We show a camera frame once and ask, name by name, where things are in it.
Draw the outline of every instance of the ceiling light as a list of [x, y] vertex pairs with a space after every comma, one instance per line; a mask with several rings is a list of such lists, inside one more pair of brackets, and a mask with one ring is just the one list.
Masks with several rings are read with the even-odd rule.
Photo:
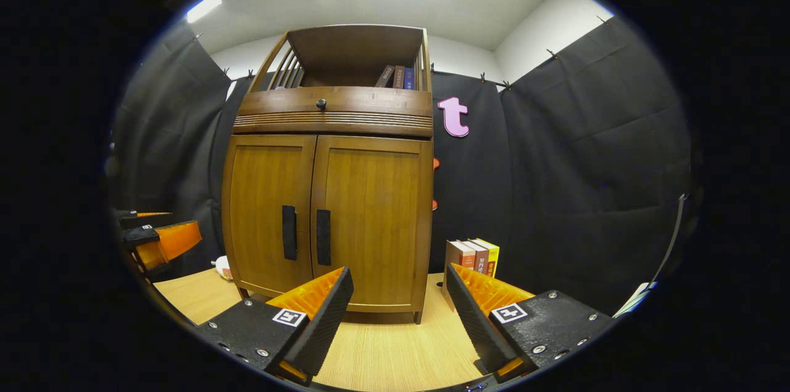
[[186, 13], [186, 21], [189, 23], [194, 22], [195, 20], [201, 18], [203, 15], [208, 14], [210, 10], [215, 9], [215, 7], [219, 6], [221, 3], [222, 3], [221, 0], [201, 1]]

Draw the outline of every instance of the cabinet door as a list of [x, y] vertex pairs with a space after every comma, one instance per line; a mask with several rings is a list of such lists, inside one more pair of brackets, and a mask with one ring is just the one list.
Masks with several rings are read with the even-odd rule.
[[[313, 279], [310, 183], [315, 142], [316, 136], [231, 137], [223, 175], [222, 226], [239, 287], [277, 296]], [[293, 220], [296, 226], [288, 222]]]
[[[354, 281], [348, 310], [422, 310], [432, 158], [431, 141], [318, 137], [310, 212], [313, 273], [348, 265]], [[322, 249], [322, 215], [328, 215], [328, 249]]]

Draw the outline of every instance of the black handle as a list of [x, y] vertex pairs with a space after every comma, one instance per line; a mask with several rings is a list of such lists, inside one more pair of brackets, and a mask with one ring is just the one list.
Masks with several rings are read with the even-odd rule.
[[319, 265], [332, 265], [330, 257], [330, 211], [316, 210], [316, 247]]
[[285, 259], [296, 261], [296, 207], [283, 206], [283, 251]]

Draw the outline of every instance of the black fabric backdrop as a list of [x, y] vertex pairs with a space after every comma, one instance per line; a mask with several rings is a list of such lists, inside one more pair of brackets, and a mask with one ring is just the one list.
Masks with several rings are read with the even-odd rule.
[[[237, 80], [225, 102], [231, 82], [193, 37], [181, 24], [156, 45], [113, 138], [122, 168], [115, 206], [201, 224], [203, 242], [174, 260], [170, 277], [225, 253], [223, 165], [251, 82]], [[446, 240], [480, 237], [502, 248], [497, 278], [612, 314], [669, 244], [689, 183], [688, 128], [661, 66], [617, 18], [557, 54], [499, 93], [491, 82], [434, 74], [440, 167], [429, 270], [443, 269]], [[449, 97], [468, 108], [465, 137], [444, 130], [437, 103]]]

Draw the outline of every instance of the wooden cabinet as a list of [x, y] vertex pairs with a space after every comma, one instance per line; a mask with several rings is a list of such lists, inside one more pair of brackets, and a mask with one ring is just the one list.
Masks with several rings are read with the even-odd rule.
[[[433, 198], [427, 63], [421, 29], [282, 37], [239, 108], [225, 161], [223, 237], [240, 289], [277, 296], [347, 265], [348, 310], [414, 312], [420, 323]], [[415, 90], [372, 88], [384, 65], [413, 66]]]

